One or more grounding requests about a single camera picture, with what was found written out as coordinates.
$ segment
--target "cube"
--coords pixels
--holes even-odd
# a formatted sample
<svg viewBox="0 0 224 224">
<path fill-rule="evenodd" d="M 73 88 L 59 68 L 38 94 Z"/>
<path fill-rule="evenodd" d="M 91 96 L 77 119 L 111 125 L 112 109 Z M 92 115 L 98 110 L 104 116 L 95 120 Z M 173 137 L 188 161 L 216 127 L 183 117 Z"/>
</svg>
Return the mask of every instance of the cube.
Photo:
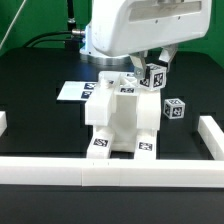
<svg viewBox="0 0 224 224">
<path fill-rule="evenodd" d="M 178 98 L 166 99 L 164 101 L 163 114 L 169 119 L 178 119 L 184 117 L 185 103 Z"/>
<path fill-rule="evenodd" d="M 149 78 L 142 79 L 138 81 L 138 84 L 141 88 L 154 91 L 161 88 L 164 88 L 166 85 L 166 67 L 155 65 L 155 64 L 148 64 L 147 67 L 150 68 L 149 70 Z"/>
</svg>

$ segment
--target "black tabletop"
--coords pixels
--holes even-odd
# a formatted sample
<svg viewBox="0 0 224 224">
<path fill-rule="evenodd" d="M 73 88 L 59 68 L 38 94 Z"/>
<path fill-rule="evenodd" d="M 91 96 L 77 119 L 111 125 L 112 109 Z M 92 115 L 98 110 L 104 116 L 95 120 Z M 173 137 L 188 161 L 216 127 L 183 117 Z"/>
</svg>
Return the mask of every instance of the black tabletop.
<svg viewBox="0 0 224 224">
<path fill-rule="evenodd" d="M 0 155 L 85 157 L 92 128 L 84 125 L 84 103 L 56 98 L 65 81 L 97 81 L 103 70 L 133 66 L 94 65 L 59 49 L 15 49 L 2 56 L 0 110 L 7 112 L 8 128 Z M 200 115 L 212 115 L 223 128 L 223 84 L 224 70 L 209 56 L 177 54 L 162 102 L 180 98 L 185 117 L 162 115 L 158 159 L 212 159 L 197 125 Z M 222 189 L 0 186 L 1 223 L 222 223 L 223 206 Z"/>
</svg>

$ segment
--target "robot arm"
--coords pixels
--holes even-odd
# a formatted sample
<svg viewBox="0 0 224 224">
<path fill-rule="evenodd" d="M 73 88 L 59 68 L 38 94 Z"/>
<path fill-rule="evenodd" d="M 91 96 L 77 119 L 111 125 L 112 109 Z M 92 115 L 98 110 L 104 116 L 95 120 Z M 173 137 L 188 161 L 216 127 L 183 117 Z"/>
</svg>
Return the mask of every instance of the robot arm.
<svg viewBox="0 0 224 224">
<path fill-rule="evenodd" d="M 149 49 L 164 47 L 160 60 L 169 64 L 177 43 L 203 37 L 212 0 L 94 0 L 92 42 L 101 53 L 131 56 L 136 78 L 145 77 Z"/>
</svg>

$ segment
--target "white base block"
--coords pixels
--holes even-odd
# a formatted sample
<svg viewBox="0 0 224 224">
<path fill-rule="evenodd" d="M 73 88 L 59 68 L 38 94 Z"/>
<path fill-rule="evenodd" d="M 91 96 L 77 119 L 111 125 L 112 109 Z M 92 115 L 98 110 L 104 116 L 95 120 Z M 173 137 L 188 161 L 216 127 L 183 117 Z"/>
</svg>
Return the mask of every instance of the white base block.
<svg viewBox="0 0 224 224">
<path fill-rule="evenodd" d="M 0 184 L 82 185 L 86 160 L 0 157 Z"/>
<path fill-rule="evenodd" d="M 215 160 L 224 160 L 224 133 L 211 116 L 201 116 L 198 132 Z"/>
<path fill-rule="evenodd" d="M 0 184 L 224 188 L 224 162 L 0 157 Z"/>
<path fill-rule="evenodd" d="M 0 111 L 0 136 L 3 134 L 7 128 L 6 114 L 4 111 Z"/>
<path fill-rule="evenodd" d="M 218 161 L 123 161 L 120 186 L 224 187 L 224 163 Z"/>
<path fill-rule="evenodd" d="M 119 186 L 119 160 L 89 160 L 82 169 L 82 186 Z"/>
</svg>

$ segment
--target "black cable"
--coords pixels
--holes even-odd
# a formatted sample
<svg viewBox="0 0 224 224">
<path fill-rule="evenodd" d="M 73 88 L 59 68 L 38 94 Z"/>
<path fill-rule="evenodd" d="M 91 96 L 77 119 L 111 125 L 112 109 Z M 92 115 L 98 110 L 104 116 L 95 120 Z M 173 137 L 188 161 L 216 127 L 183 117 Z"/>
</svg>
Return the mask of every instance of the black cable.
<svg viewBox="0 0 224 224">
<path fill-rule="evenodd" d="M 39 40 L 39 41 L 34 42 L 32 45 L 30 45 L 30 47 L 34 47 L 37 44 L 42 43 L 42 42 L 62 42 L 62 41 L 66 41 L 66 39 L 44 39 L 44 40 Z"/>
<path fill-rule="evenodd" d="M 58 35 L 65 35 L 65 34 L 72 35 L 72 31 L 58 31 L 58 32 L 44 33 L 44 34 L 41 34 L 41 35 L 38 35 L 38 36 L 32 38 L 31 40 L 29 40 L 28 42 L 26 42 L 23 45 L 23 47 L 28 47 L 34 41 L 39 40 L 39 39 L 44 38 L 44 37 L 58 36 Z"/>
<path fill-rule="evenodd" d="M 73 39 L 44 39 L 44 40 L 36 41 L 30 47 L 34 47 L 37 44 L 42 43 L 42 42 L 61 42 L 61 41 L 64 41 L 64 42 L 65 41 L 74 41 L 74 42 L 77 42 L 77 43 L 82 43 L 81 39 L 74 39 L 74 38 Z"/>
<path fill-rule="evenodd" d="M 72 30 L 76 28 L 73 0 L 67 0 L 67 8 L 68 8 L 68 22 L 67 22 L 68 30 Z"/>
</svg>

